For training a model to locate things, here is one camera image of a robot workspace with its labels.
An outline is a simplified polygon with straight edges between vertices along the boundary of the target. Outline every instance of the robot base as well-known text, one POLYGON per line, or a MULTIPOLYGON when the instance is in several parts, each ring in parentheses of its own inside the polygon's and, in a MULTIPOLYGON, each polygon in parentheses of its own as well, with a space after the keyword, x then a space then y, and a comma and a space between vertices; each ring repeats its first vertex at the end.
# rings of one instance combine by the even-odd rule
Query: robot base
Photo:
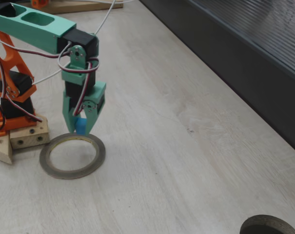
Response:
POLYGON ((0 161, 13 164, 12 149, 21 149, 50 142, 48 121, 38 115, 43 122, 36 126, 14 129, 10 134, 0 136, 0 161))

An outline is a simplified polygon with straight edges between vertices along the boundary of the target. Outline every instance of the tape roll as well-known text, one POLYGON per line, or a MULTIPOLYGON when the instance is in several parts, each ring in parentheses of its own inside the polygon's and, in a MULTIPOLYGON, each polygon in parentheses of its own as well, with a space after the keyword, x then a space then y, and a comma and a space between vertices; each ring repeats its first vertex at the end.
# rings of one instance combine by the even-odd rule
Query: tape roll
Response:
POLYGON ((97 168, 99 168, 100 165, 102 165, 105 160, 105 153, 106 153, 106 150, 105 150, 105 146, 103 142, 96 136, 91 134, 89 134, 88 136, 82 136, 82 135, 67 133, 51 140, 51 142, 42 149, 39 160, 43 170, 48 175, 56 179, 78 179, 91 174, 97 168), (80 168, 77 170, 70 170, 70 171, 60 170, 54 167, 50 159, 50 154, 52 150, 59 144, 68 140, 85 140, 90 142, 96 149, 96 155, 94 159, 92 160, 92 162, 90 162, 88 165, 86 165, 83 168, 80 168))

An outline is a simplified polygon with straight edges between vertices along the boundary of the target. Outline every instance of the green 3d-printed part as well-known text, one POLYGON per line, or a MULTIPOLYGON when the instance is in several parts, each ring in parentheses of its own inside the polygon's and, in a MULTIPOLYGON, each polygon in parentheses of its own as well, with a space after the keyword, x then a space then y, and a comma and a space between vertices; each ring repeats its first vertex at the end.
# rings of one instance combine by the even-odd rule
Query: green 3d-printed part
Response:
POLYGON ((59 38, 76 23, 62 17, 11 3, 15 17, 0 15, 0 31, 51 54, 57 53, 59 38))

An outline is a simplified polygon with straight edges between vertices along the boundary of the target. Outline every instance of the robotic arm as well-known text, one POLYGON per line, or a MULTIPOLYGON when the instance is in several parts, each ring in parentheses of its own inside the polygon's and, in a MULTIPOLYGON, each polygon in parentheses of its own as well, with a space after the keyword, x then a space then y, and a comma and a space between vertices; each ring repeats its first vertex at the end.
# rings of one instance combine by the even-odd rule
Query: robotic arm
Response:
POLYGON ((96 80, 99 65, 98 38, 76 28, 70 20, 13 3, 0 3, 0 40, 6 58, 0 58, 0 136, 15 128, 36 125, 31 95, 34 77, 19 52, 57 59, 65 81, 63 116, 69 132, 87 135, 105 103, 106 83, 96 80), (10 36, 51 54, 18 49, 10 36), (60 59, 69 56, 63 66, 60 59), (18 72, 11 71, 17 67, 18 72), (86 118, 80 117, 85 111, 86 118))

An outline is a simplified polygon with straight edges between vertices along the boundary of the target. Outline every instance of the blue block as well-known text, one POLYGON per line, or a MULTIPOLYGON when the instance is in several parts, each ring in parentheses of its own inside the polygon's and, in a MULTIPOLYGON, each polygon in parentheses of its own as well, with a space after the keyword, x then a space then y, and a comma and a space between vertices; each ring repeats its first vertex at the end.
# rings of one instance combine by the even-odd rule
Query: blue block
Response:
POLYGON ((85 126, 87 125, 86 118, 78 118, 75 124, 77 134, 85 135, 85 126))

